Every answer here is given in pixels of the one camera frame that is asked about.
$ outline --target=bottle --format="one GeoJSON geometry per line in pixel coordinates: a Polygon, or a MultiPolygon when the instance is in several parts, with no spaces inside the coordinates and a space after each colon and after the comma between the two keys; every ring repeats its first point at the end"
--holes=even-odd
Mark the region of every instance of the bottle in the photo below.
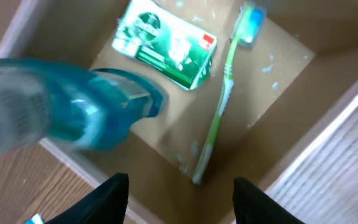
{"type": "MultiPolygon", "coordinates": [[[[50,136],[71,141],[75,149],[112,149],[125,139],[131,124],[158,116],[167,101],[166,93],[154,82],[118,69],[89,71],[66,63],[4,59],[0,60],[0,73],[17,82],[31,79],[22,85],[1,79],[10,89],[37,86],[43,96],[39,104],[44,110],[42,116],[34,110],[27,111],[38,113],[41,120],[38,123],[43,124],[39,133],[44,135],[38,134],[31,140],[50,136]]],[[[21,145],[12,144],[6,149],[21,145]]]]}

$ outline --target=toothbrush handle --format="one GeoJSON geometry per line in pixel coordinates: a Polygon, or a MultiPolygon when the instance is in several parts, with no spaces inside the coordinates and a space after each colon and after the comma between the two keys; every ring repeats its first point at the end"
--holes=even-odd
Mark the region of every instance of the toothbrush handle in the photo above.
{"type": "Polygon", "coordinates": [[[207,138],[204,143],[203,151],[201,153],[199,162],[197,164],[195,173],[193,175],[193,183],[200,184],[201,178],[205,172],[206,166],[208,165],[209,158],[212,154],[212,149],[216,140],[216,136],[218,135],[219,124],[221,122],[222,115],[226,109],[227,103],[230,98],[231,90],[234,86],[233,79],[229,79],[228,77],[232,77],[232,65],[225,64],[224,67],[224,78],[223,78],[223,86],[221,97],[219,99],[218,107],[216,108],[214,118],[211,123],[211,127],[209,128],[207,138]]]}

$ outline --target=blue bottle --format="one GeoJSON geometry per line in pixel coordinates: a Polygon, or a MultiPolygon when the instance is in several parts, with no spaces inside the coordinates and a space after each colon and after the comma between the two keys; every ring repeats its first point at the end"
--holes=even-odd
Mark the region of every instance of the blue bottle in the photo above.
{"type": "Polygon", "coordinates": [[[158,116],[167,94],[134,73],[86,70],[41,60],[0,60],[45,85],[50,110],[49,136],[73,141],[75,148],[108,151],[126,138],[130,126],[158,116]]]}

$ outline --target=green soap box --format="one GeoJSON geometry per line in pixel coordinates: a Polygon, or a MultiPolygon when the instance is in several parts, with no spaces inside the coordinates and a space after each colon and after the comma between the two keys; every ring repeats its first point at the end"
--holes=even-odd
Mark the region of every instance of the green soap box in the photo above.
{"type": "Polygon", "coordinates": [[[215,35],[170,14],[150,0],[132,0],[112,47],[194,90],[210,74],[215,35]]]}

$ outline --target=toothbrush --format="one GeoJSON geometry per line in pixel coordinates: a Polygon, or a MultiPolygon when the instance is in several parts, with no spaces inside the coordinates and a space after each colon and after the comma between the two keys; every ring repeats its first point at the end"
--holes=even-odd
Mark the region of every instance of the toothbrush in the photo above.
{"type": "Polygon", "coordinates": [[[218,134],[219,124],[221,122],[222,115],[224,113],[224,110],[226,109],[226,105],[230,98],[231,90],[234,86],[233,72],[232,72],[234,54],[236,52],[237,45],[241,37],[244,35],[245,31],[247,30],[251,12],[252,10],[254,10],[254,5],[248,4],[245,10],[246,12],[244,13],[244,16],[240,22],[236,35],[232,39],[229,48],[229,53],[227,55],[226,63],[224,65],[221,97],[219,99],[218,107],[216,108],[215,115],[211,123],[211,127],[209,128],[208,135],[204,143],[203,151],[201,152],[201,156],[197,163],[195,173],[193,174],[194,184],[201,183],[201,179],[205,172],[206,166],[208,165],[209,159],[211,158],[212,149],[216,140],[216,136],[218,134]]]}

